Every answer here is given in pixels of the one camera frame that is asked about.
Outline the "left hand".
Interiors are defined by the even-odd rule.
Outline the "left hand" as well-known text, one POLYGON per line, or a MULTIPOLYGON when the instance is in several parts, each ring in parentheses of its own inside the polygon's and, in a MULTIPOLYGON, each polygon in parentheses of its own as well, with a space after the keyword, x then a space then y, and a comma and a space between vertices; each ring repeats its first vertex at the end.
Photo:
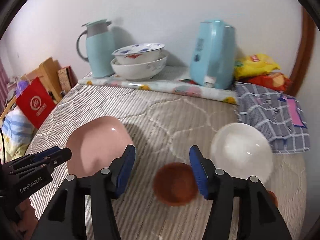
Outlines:
POLYGON ((30 240, 39 220, 35 215, 35 209, 32 207, 29 198, 21 202, 18 207, 22 218, 16 225, 16 231, 23 233, 23 239, 30 240))

